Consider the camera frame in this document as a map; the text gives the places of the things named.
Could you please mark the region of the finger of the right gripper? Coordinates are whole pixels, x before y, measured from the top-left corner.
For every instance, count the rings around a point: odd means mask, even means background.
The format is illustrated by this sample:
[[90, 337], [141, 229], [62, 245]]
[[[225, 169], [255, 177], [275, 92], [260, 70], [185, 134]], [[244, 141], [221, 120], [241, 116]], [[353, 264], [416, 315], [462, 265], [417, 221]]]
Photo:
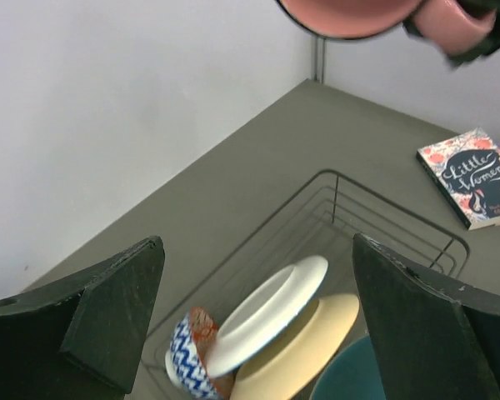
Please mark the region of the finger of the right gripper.
[[402, 26], [458, 68], [500, 49], [500, 1], [423, 1]]

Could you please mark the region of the teal scalloped plate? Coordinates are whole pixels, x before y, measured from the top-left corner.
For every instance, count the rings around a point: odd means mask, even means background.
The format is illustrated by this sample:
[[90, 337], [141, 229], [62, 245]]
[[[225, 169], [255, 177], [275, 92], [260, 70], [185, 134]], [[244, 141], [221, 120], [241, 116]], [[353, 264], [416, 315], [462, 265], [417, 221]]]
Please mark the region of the teal scalloped plate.
[[329, 363], [315, 383], [310, 399], [386, 399], [368, 335], [350, 344]]

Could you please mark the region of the peach bird plate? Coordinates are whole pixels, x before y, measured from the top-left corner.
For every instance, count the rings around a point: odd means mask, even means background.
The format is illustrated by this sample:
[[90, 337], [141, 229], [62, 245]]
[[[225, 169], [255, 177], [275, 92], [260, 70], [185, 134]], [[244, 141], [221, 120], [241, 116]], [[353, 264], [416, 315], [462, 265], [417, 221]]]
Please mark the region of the peach bird plate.
[[326, 366], [352, 329], [360, 302], [352, 293], [313, 299], [238, 370], [231, 399], [290, 399]]

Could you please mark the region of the orange blue patterned bowl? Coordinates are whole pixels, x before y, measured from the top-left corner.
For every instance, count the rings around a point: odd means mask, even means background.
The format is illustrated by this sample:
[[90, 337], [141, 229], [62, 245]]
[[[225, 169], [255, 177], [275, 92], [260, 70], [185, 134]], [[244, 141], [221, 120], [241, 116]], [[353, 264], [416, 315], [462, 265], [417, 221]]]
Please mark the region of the orange blue patterned bowl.
[[191, 308], [172, 331], [165, 353], [167, 375], [195, 399], [229, 399], [232, 393], [232, 372], [211, 378], [206, 369], [205, 358], [217, 333], [217, 324], [201, 307]]

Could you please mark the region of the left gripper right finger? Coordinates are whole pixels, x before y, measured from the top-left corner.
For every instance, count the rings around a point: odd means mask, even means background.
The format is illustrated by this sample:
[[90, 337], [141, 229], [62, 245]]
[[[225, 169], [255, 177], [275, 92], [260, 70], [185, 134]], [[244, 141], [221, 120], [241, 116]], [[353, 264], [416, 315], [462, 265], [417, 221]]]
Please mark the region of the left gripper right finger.
[[364, 234], [352, 265], [389, 399], [500, 399], [500, 296]]

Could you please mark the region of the watermelon pattern plate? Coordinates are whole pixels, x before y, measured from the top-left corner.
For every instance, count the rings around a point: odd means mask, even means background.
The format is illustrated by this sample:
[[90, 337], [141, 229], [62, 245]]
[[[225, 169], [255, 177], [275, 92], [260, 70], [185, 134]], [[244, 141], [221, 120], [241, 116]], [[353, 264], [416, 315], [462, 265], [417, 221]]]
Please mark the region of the watermelon pattern plate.
[[328, 260], [310, 256], [274, 273], [249, 294], [217, 331], [206, 370], [218, 378], [271, 342], [305, 307], [328, 271]]

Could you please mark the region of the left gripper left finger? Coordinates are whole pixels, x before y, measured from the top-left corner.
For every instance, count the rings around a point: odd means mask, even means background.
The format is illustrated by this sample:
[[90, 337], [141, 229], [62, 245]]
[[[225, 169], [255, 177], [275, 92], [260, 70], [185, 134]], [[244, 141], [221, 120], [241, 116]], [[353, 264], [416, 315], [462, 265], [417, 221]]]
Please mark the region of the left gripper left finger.
[[0, 300], [0, 399], [122, 399], [133, 390], [165, 251], [148, 237]]

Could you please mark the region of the pink mug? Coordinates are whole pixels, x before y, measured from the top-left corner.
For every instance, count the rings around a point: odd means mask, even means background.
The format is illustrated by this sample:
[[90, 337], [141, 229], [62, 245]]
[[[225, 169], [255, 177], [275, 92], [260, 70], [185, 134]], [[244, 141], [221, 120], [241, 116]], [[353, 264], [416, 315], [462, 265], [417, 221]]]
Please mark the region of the pink mug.
[[284, 0], [278, 4], [303, 28], [321, 37], [358, 40], [402, 23], [423, 1]]

